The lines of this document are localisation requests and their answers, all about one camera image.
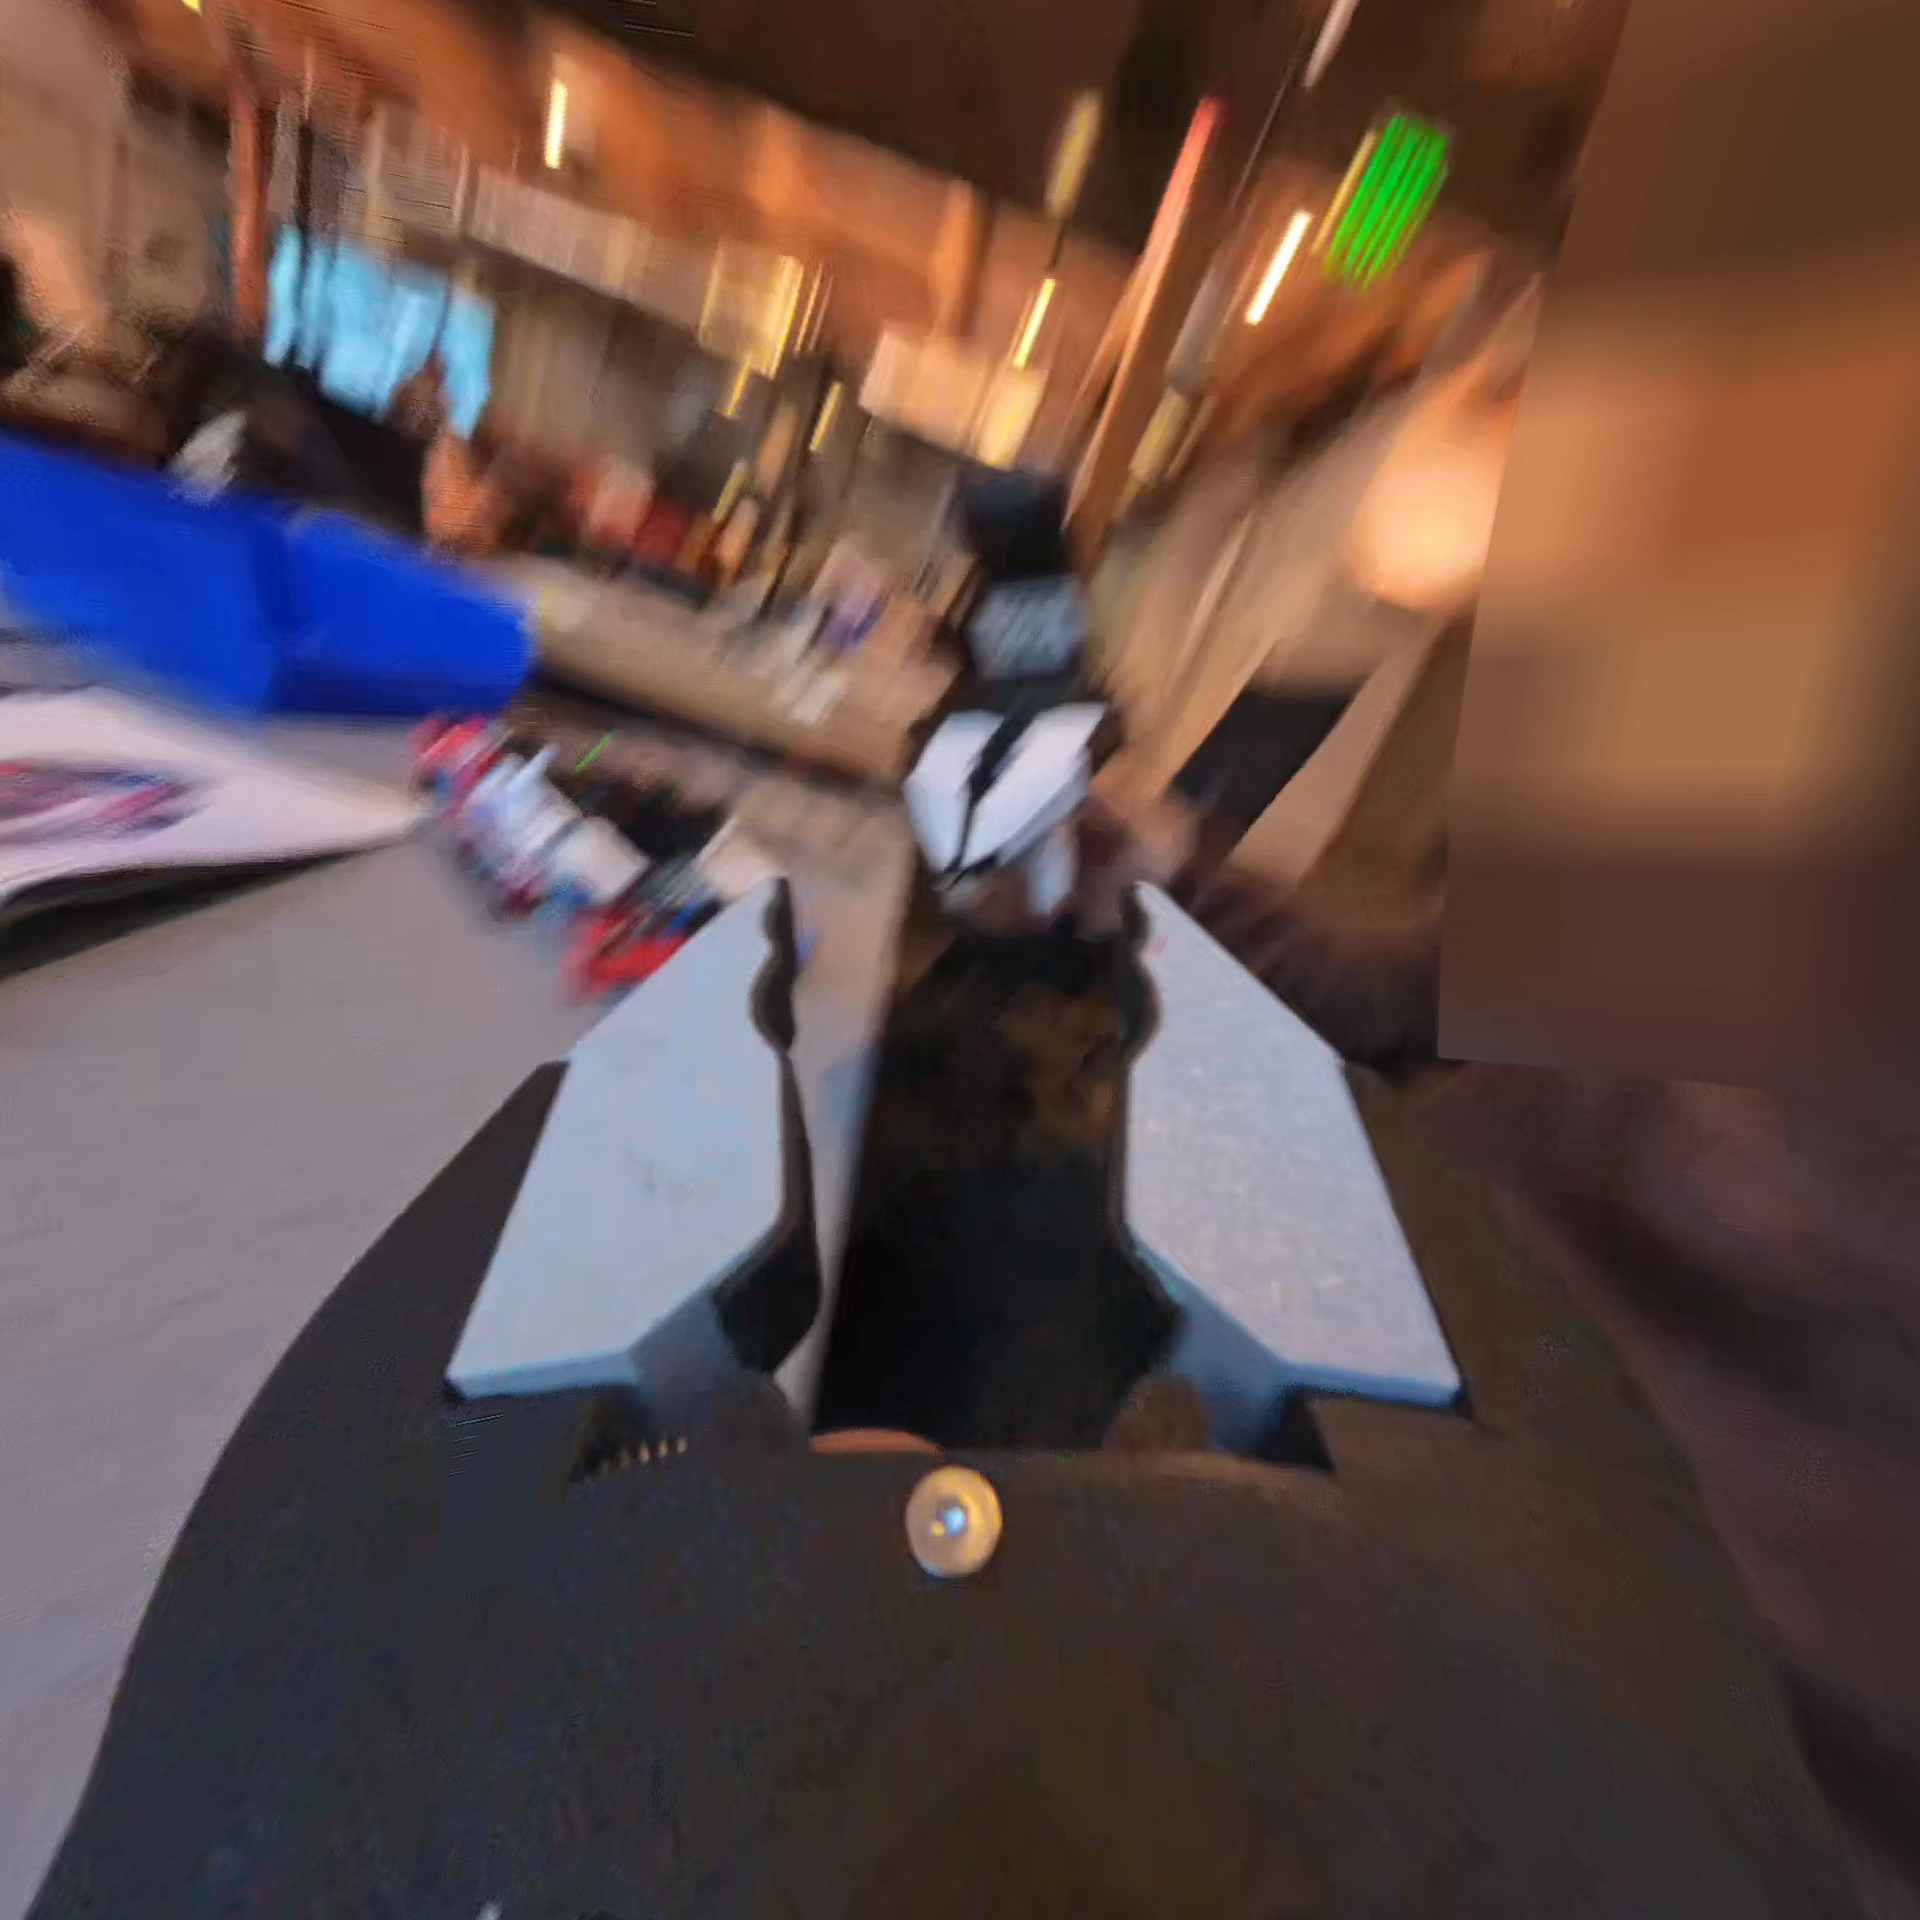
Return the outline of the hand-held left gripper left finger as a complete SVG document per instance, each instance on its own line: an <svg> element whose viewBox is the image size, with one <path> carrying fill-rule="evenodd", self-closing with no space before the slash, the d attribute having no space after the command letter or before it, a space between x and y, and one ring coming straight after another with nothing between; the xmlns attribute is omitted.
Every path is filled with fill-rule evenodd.
<svg viewBox="0 0 1920 1920"><path fill-rule="evenodd" d="M463 1401L776 1380L822 1304L797 928L765 877L569 1052L447 1357Z"/></svg>

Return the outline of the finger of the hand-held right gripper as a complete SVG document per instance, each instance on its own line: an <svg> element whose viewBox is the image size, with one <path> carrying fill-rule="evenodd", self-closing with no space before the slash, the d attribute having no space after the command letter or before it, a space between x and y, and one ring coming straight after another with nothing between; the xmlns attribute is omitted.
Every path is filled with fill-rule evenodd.
<svg viewBox="0 0 1920 1920"><path fill-rule="evenodd" d="M1000 732L992 711L954 711L920 742L905 781L903 806L919 859L936 881L982 877L999 865L976 790L979 757Z"/></svg>
<svg viewBox="0 0 1920 1920"><path fill-rule="evenodd" d="M1055 703L1021 719L979 788L982 865L1015 861L1079 808L1111 718L1106 703Z"/></svg>

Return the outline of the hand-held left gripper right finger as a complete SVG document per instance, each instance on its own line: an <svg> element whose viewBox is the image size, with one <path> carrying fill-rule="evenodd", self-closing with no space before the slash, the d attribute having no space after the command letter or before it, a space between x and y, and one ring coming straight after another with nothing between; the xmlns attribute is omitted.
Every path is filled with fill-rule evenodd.
<svg viewBox="0 0 1920 1920"><path fill-rule="evenodd" d="M1117 1235L1210 1421L1306 1397L1456 1409L1463 1379L1346 1070L1166 892L1135 888Z"/></svg>

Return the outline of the grey desk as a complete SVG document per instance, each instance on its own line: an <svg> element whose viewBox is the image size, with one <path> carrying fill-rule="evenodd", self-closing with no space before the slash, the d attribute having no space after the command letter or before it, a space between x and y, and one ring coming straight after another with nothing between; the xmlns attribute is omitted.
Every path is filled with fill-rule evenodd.
<svg viewBox="0 0 1920 1920"><path fill-rule="evenodd" d="M785 627L733 631L657 588L553 560L489 574L522 608L541 684L811 772L897 784L952 693L950 663L930 652L885 643L835 655Z"/></svg>
<svg viewBox="0 0 1920 1920"><path fill-rule="evenodd" d="M445 1368L569 1052L393 847L3 987L3 1916L851 1916L899 1467Z"/></svg>

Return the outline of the blue printed toy car body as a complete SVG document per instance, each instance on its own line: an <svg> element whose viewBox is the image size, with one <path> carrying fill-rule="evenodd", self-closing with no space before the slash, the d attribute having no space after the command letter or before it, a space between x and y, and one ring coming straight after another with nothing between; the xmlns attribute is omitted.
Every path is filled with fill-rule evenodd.
<svg viewBox="0 0 1920 1920"><path fill-rule="evenodd" d="M553 742L520 742L483 716L427 719L410 781L504 921L573 924L650 868L609 801L561 772Z"/></svg>

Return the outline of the person's brown shirt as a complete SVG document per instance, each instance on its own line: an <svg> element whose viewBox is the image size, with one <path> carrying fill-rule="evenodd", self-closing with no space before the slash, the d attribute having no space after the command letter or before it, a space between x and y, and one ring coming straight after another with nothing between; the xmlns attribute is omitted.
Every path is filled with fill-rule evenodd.
<svg viewBox="0 0 1920 1920"><path fill-rule="evenodd" d="M1914 1916L1914 1091L1353 1063L1616 1344L1763 1622L1867 1909Z"/></svg>

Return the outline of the open instruction booklet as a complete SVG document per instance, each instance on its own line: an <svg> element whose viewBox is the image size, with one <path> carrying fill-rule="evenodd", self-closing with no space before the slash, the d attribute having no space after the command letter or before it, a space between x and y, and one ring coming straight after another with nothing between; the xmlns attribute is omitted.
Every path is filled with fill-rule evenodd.
<svg viewBox="0 0 1920 1920"><path fill-rule="evenodd" d="M408 836L401 788L103 688L1 702L1 921L274 873Z"/></svg>

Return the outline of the blue plastic bin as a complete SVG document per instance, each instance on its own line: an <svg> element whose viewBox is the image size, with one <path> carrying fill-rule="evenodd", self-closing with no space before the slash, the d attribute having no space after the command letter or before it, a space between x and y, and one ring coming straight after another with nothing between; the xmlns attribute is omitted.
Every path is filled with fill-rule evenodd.
<svg viewBox="0 0 1920 1920"><path fill-rule="evenodd" d="M3 604L103 675L217 712L498 712L526 612L361 521L1 439Z"/></svg>

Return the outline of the bright blue screen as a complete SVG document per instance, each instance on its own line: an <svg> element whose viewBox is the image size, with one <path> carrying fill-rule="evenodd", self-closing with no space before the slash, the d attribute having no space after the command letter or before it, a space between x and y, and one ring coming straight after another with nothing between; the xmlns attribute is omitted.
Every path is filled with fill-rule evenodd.
<svg viewBox="0 0 1920 1920"><path fill-rule="evenodd" d="M337 405L382 415L433 366L447 421L469 436L490 400L494 347L496 303L469 283L345 237L277 229L262 357L304 368Z"/></svg>

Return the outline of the green lit wall sign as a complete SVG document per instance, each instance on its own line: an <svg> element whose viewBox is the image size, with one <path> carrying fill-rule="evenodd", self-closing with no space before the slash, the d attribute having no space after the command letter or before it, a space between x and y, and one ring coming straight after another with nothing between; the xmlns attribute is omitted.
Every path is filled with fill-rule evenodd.
<svg viewBox="0 0 1920 1920"><path fill-rule="evenodd" d="M1406 109L1359 140L1311 239L1325 281L1363 291L1391 273L1433 214L1451 171L1451 132Z"/></svg>

